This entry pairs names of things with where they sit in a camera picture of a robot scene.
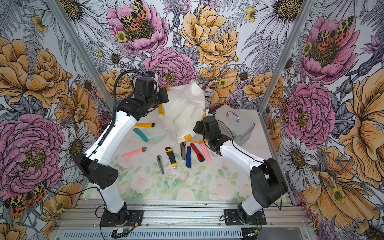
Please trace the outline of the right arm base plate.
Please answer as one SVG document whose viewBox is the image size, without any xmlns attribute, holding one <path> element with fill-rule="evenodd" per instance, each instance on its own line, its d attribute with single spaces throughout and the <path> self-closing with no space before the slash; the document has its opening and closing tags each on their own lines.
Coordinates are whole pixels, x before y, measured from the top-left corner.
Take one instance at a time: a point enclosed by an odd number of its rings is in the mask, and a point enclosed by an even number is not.
<svg viewBox="0 0 384 240">
<path fill-rule="evenodd" d="M 267 224 L 263 210 L 249 216 L 240 209 L 224 209 L 224 222 L 227 226 L 264 226 Z"/>
</svg>

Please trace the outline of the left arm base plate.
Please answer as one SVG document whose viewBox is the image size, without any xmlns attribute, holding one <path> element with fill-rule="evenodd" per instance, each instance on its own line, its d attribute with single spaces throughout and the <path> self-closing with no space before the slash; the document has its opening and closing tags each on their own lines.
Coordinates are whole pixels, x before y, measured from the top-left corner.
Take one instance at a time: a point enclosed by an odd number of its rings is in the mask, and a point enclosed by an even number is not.
<svg viewBox="0 0 384 240">
<path fill-rule="evenodd" d="M 101 217 L 101 227 L 139 227 L 142 224 L 143 210 L 125 210 L 122 209 L 114 214 L 104 210 Z"/>
</svg>

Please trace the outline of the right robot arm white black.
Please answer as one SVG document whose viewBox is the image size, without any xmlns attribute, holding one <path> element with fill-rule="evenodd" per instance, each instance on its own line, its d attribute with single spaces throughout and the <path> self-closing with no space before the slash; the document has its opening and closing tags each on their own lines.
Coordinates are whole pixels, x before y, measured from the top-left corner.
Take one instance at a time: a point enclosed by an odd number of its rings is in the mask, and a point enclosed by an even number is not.
<svg viewBox="0 0 384 240">
<path fill-rule="evenodd" d="M 240 222 L 248 225 L 256 213 L 275 204 L 288 191 L 288 185 L 278 162 L 269 158 L 263 160 L 235 143 L 235 136 L 223 134 L 215 116 L 208 115 L 197 121 L 196 134 L 208 141 L 211 150 L 223 158 L 236 163 L 250 175 L 252 195 L 238 205 Z"/>
</svg>

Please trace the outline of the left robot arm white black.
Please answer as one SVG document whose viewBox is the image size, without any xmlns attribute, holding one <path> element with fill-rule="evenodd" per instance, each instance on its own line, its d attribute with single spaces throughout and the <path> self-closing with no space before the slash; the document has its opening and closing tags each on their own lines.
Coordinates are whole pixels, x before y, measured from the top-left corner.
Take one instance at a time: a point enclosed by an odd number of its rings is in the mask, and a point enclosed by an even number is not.
<svg viewBox="0 0 384 240">
<path fill-rule="evenodd" d="M 100 138 L 85 153 L 74 157 L 77 167 L 98 189 L 104 201 L 102 227 L 126 226 L 129 221 L 127 204 L 117 184 L 119 171 L 109 165 L 114 152 L 142 117 L 169 100 L 167 90 L 159 88 L 153 77 L 139 77 L 134 86 L 127 98 L 115 104 L 112 121 Z"/>
</svg>

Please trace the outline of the teal utility knife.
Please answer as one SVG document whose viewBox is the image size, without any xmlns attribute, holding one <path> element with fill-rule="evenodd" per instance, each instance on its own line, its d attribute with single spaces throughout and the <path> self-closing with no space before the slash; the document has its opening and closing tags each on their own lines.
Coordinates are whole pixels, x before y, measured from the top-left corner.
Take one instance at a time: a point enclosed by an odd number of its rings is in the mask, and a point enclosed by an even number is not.
<svg viewBox="0 0 384 240">
<path fill-rule="evenodd" d="M 138 128 L 134 128 L 133 129 L 133 131 L 134 131 L 134 133 L 136 134 L 136 135 L 138 135 L 144 142 L 148 142 L 149 141 L 149 139 L 148 139 L 148 137 L 140 130 L 140 129 L 138 129 Z"/>
</svg>

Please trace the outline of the small grey art knife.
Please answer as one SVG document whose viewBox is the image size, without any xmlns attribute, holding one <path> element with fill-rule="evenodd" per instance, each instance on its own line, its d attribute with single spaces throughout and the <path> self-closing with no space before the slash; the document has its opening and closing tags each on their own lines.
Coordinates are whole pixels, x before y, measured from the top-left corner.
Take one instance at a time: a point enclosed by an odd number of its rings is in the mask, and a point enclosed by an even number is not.
<svg viewBox="0 0 384 240">
<path fill-rule="evenodd" d="M 163 162 L 162 162 L 162 156 L 160 156 L 160 155 L 157 156 L 157 163 L 159 165 L 161 173 L 164 175 L 165 171 L 164 171 L 164 166 L 163 166 Z"/>
</svg>

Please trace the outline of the pink grey utility knife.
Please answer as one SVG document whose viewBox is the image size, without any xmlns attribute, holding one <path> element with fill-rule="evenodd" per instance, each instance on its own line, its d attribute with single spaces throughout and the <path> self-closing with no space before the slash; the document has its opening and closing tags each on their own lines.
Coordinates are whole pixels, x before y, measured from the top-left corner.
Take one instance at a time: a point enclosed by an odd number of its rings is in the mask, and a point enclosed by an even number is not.
<svg viewBox="0 0 384 240">
<path fill-rule="evenodd" d="M 129 157 L 132 157 L 132 156 L 135 156 L 135 155 L 139 155 L 139 154 L 144 153 L 146 150 L 147 150 L 147 147 L 142 147 L 142 148 L 140 148 L 138 150 L 131 151 L 129 153 L 123 154 L 121 156 L 121 158 L 125 159 L 125 158 L 129 158 Z"/>
</svg>

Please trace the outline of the black yellow utility knife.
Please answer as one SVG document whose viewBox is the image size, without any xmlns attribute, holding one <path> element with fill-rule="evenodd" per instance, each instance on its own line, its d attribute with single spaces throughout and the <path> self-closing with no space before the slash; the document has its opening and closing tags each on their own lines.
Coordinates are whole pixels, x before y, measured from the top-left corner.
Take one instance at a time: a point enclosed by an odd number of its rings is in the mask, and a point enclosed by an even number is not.
<svg viewBox="0 0 384 240">
<path fill-rule="evenodd" d="M 177 168 L 177 162 L 176 162 L 176 157 L 175 157 L 173 149 L 170 147 L 166 147 L 165 150 L 166 150 L 166 154 L 170 160 L 170 163 L 171 163 L 173 169 L 176 169 Z"/>
</svg>

